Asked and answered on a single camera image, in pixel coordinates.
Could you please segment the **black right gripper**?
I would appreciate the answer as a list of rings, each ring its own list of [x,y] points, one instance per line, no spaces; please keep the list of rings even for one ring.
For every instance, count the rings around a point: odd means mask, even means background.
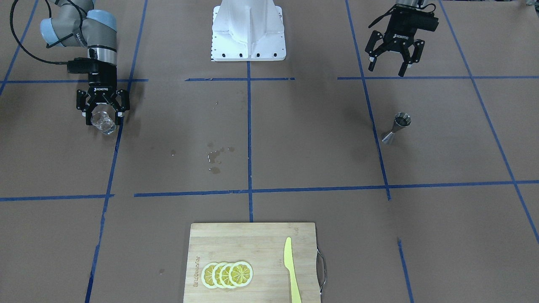
[[[128,90],[116,90],[117,68],[109,63],[93,63],[88,73],[88,91],[77,90],[76,108],[81,111],[86,125],[92,126],[93,110],[98,104],[107,104],[115,111],[114,122],[123,124],[125,112],[130,109]]]

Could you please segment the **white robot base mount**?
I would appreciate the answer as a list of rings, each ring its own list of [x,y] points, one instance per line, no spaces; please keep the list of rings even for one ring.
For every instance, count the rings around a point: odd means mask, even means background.
[[[212,17],[212,61],[285,60],[283,10],[273,0],[224,0]]]

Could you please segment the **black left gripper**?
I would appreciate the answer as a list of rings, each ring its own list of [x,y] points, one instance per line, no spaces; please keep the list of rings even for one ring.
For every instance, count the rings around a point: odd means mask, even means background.
[[[422,11],[421,8],[390,8],[384,17],[391,16],[398,11]],[[412,31],[399,31],[390,26],[390,21],[387,25],[385,33],[372,31],[370,38],[366,44],[365,52],[369,55],[368,70],[373,72],[375,69],[377,58],[385,52],[393,52],[401,54],[403,63],[399,69],[398,76],[404,77],[406,70],[414,63],[418,63],[425,46],[424,40],[416,40],[414,38],[418,29]]]

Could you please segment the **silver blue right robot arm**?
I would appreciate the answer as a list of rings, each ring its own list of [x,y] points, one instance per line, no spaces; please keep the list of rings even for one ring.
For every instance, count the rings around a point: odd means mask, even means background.
[[[108,105],[115,111],[114,123],[123,124],[130,109],[129,92],[117,89],[117,26],[108,11],[95,8],[93,0],[56,0],[59,14],[43,19],[40,33],[47,47],[83,47],[87,57],[66,63],[71,74],[86,74],[88,90],[77,90],[76,108],[91,125],[92,113],[98,105]]]

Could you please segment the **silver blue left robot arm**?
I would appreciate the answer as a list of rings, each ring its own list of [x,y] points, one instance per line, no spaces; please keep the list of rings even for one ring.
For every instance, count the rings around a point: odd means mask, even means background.
[[[385,52],[399,53],[403,62],[398,76],[404,77],[406,70],[418,63],[425,47],[424,40],[414,38],[418,29],[435,32],[439,19],[435,16],[436,5],[427,0],[397,0],[383,15],[377,17],[370,25],[379,23],[389,16],[385,33],[372,31],[366,44],[365,52],[369,55],[369,71],[374,71],[376,61]]]

